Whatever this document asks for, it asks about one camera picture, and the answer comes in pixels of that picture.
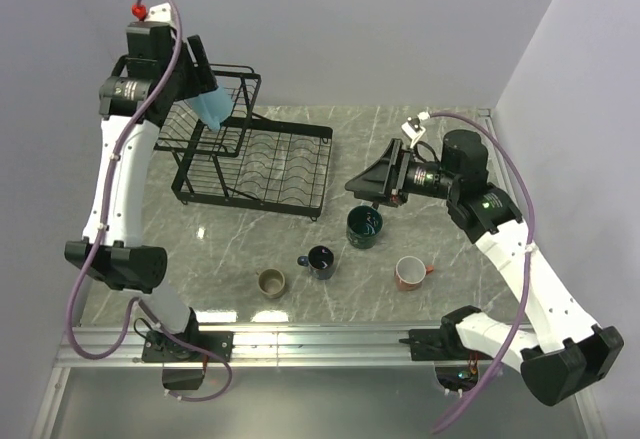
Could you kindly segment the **light blue ceramic mug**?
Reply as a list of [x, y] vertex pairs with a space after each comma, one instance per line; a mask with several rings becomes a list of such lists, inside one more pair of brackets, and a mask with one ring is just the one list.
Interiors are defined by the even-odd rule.
[[221, 129], [223, 122], [231, 116], [234, 108], [231, 96], [223, 87], [186, 99], [185, 102], [213, 132]]

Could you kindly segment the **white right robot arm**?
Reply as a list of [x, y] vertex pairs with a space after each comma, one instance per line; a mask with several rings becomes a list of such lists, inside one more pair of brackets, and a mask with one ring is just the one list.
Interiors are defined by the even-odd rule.
[[442, 199], [454, 224], [493, 264], [519, 301], [514, 332], [475, 306], [441, 320], [430, 350], [441, 359], [472, 352], [521, 374], [532, 395], [554, 406], [603, 379], [624, 346], [619, 331], [601, 327], [566, 289], [533, 241], [510, 196], [488, 179], [488, 150], [478, 133], [454, 130], [437, 161], [421, 162], [399, 139], [345, 188], [355, 198], [399, 207], [409, 196]]

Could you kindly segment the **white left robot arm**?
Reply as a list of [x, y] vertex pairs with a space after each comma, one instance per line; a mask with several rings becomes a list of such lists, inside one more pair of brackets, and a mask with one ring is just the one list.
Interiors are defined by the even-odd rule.
[[126, 30], [128, 51], [99, 92], [102, 152], [93, 204], [78, 241], [65, 245], [65, 259], [79, 270], [66, 310], [66, 336], [81, 348], [73, 313], [81, 286], [91, 278], [129, 296], [154, 329], [168, 333], [165, 347], [189, 361], [201, 349], [194, 313], [165, 282], [164, 248], [142, 238], [143, 195], [154, 146], [172, 106], [184, 101], [217, 131], [233, 104], [218, 85], [198, 36], [184, 38], [177, 21], [144, 20]]

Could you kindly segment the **dark green patterned mug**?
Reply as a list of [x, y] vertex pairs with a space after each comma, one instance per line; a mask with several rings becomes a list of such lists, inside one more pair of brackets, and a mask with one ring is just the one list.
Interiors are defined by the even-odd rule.
[[383, 218], [377, 209], [368, 205], [359, 205], [347, 216], [347, 239], [356, 249], [370, 249], [376, 244], [383, 225]]

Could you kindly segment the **dark blue glossy mug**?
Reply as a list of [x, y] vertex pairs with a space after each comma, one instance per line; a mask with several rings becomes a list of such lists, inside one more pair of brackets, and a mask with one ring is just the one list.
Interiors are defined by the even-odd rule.
[[306, 268], [318, 280], [330, 279], [336, 268], [334, 253], [322, 245], [314, 246], [306, 255], [299, 256], [297, 264]]

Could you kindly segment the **red orange mug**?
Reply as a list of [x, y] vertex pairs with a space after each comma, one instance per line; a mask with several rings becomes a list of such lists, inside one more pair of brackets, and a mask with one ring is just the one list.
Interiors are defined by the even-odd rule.
[[426, 265], [415, 256], [402, 257], [397, 261], [394, 268], [396, 287], [401, 292], [419, 289], [424, 279], [434, 270], [435, 268], [432, 265]]

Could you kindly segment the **olive brown small cup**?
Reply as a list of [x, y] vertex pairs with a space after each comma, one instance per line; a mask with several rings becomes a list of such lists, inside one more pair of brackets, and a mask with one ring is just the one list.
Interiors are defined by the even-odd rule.
[[285, 275], [278, 269], [265, 269], [258, 274], [260, 292], [268, 299], [278, 299], [286, 292]]

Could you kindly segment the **aluminium table edge rail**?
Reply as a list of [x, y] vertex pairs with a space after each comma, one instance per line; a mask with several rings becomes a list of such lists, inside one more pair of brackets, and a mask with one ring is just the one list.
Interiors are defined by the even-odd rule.
[[494, 141], [497, 139], [495, 128], [492, 121], [491, 110], [487, 108], [476, 109], [476, 121], [481, 125], [489, 135], [489, 139], [486, 140], [491, 157], [497, 161], [500, 158], [500, 152], [496, 148]]

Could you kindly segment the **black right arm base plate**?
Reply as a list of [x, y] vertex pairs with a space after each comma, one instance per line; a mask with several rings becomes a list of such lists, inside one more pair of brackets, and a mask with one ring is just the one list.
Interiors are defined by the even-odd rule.
[[414, 362], [487, 359], [485, 354], [465, 348], [457, 336], [442, 328], [411, 329], [398, 342], [409, 347]]

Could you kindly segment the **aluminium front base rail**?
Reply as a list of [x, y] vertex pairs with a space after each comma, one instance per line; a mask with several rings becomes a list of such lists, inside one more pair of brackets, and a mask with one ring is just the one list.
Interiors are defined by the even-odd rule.
[[[443, 365], [467, 365], [470, 360], [488, 364], [489, 356], [479, 352], [467, 352], [455, 359], [430, 357], [428, 361], [413, 361], [408, 344], [409, 331], [433, 330], [437, 336], [437, 322], [421, 323], [229, 323], [205, 324], [204, 333], [231, 332], [230, 365], [232, 368], [329, 368], [329, 367], [393, 367]], [[81, 327], [76, 339], [86, 350], [97, 353], [117, 339], [115, 327]], [[74, 352], [63, 338], [54, 360], [56, 367], [106, 367], [106, 368], [180, 368], [200, 369], [203, 359], [194, 361], [149, 362], [143, 360], [146, 341], [134, 331], [127, 334], [120, 348], [106, 359], [88, 360]]]

